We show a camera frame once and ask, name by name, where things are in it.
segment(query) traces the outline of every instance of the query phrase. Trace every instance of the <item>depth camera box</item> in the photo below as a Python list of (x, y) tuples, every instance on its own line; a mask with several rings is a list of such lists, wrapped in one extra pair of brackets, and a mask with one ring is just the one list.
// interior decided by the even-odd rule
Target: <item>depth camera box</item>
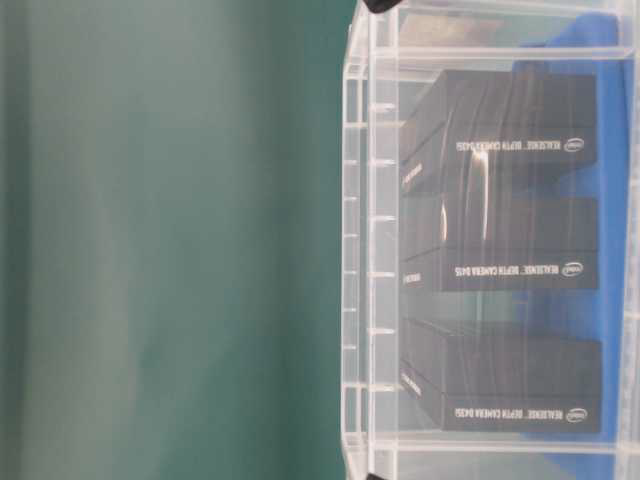
[(482, 173), (526, 186), (593, 164), (595, 87), (591, 75), (443, 71), (400, 129), (402, 191)]
[(601, 344), (513, 323), (405, 319), (400, 380), (443, 430), (597, 433)]
[[(412, 195), (401, 200), (401, 258), (410, 259), (436, 249), (467, 251), (473, 266), (500, 251), (598, 250), (598, 203), (591, 197), (502, 196), (482, 192), (437, 196)], [(512, 255), (511, 258), (523, 255)]]
[(403, 262), (407, 294), (596, 289), (597, 251), (439, 248)]
[(478, 318), (513, 322), (523, 304), (513, 292), (434, 292), (426, 288), (399, 295), (399, 316), (475, 322)]

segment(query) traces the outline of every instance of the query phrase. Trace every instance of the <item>blue cloth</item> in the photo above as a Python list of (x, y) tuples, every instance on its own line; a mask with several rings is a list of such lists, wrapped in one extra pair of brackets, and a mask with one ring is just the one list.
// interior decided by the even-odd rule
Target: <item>blue cloth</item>
[[(577, 18), (544, 47), (604, 47), (618, 42), (615, 17), (588, 14)], [(533, 68), (556, 74), (594, 75), (597, 85), (597, 162), (572, 172), (554, 186), (562, 196), (593, 196), (599, 207), (599, 288), (595, 291), (531, 292), (530, 328), (576, 338), (598, 339), (603, 347), (602, 431), (594, 435), (545, 435), (543, 440), (614, 442), (617, 429), (620, 337), (622, 335), (626, 206), (629, 181), (629, 135), (633, 98), (630, 60), (554, 60), (518, 62), (514, 69)], [(609, 456), (551, 455), (580, 480), (613, 478)]]

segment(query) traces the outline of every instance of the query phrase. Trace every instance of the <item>green wall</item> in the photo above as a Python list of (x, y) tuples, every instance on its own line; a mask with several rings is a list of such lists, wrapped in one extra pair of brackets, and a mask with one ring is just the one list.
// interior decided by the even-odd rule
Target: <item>green wall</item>
[(352, 10), (2, 3), (6, 478), (344, 476)]
[(342, 59), (355, 2), (291, 1), (287, 479), (344, 478), (339, 451)]

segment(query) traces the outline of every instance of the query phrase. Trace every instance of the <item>plastic container wall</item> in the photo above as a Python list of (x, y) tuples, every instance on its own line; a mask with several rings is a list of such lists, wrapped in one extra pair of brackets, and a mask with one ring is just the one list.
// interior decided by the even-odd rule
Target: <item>plastic container wall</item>
[[(639, 478), (635, 19), (634, 1), (405, 0), (381, 15), (358, 4), (344, 66), (342, 169), (341, 421), (345, 462), (353, 480), (370, 473), (386, 480)], [(578, 201), (589, 205), (588, 199), (595, 199), (597, 248), (589, 257), (597, 270), (595, 284), (487, 290), (463, 286), (458, 291), (449, 286), (407, 293), (408, 284), (418, 278), (403, 256), (403, 236), (414, 227), (409, 225), (413, 220), (407, 198), (428, 196), (430, 188), (444, 191), (445, 182), (439, 177), (425, 186), (433, 153), (423, 152), (427, 163), (407, 160), (408, 121), (423, 110), (425, 121), (435, 118), (437, 109), (426, 99), (435, 95), (432, 87), (449, 72), (591, 79), (587, 83), (592, 82), (597, 112), (595, 161), (556, 172), (543, 186), (518, 183), (517, 189), (526, 192), (526, 198), (569, 199), (567, 223), (572, 225)], [(473, 96), (466, 101), (473, 103)], [(579, 100), (574, 103), (584, 106)], [(565, 150), (574, 146), (562, 144)], [(410, 191), (416, 182), (418, 193)], [(462, 190), (454, 191), (468, 196), (477, 186), (469, 186), (470, 177), (464, 182)], [(438, 216), (437, 224), (419, 228), (441, 232), (441, 222)], [(571, 426), (566, 431), (466, 429), (434, 419), (417, 398), (423, 388), (401, 378), (407, 341), (403, 332), (406, 337), (409, 331), (403, 322), (407, 310), (416, 306), (423, 316), (439, 321), (468, 317), (474, 325), (500, 328), (516, 319), (523, 329), (518, 338), (530, 347), (534, 344), (529, 338), (542, 331), (545, 338), (597, 344), (600, 357), (594, 365), (601, 372), (592, 376), (599, 382), (598, 411), (593, 414), (597, 424), (584, 431)], [(429, 348), (424, 344), (424, 351)], [(508, 371), (500, 368), (490, 368), (498, 381), (504, 375), (496, 372)], [(551, 386), (551, 393), (560, 388)], [(571, 419), (581, 422), (585, 409), (578, 403)], [(519, 414), (507, 410), (496, 415)], [(568, 417), (569, 411), (558, 418)]]

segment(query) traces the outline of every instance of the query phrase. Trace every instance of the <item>intel logo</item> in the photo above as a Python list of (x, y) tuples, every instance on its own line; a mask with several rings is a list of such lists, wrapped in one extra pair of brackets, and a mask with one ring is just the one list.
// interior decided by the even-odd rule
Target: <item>intel logo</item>
[(562, 275), (565, 277), (577, 277), (584, 272), (584, 266), (580, 262), (570, 262), (562, 267)]
[(589, 416), (589, 412), (587, 412), (584, 408), (574, 408), (567, 412), (567, 422), (569, 423), (584, 422), (588, 416)]
[(567, 153), (576, 153), (584, 148), (584, 140), (581, 138), (570, 138), (564, 144), (564, 151)]

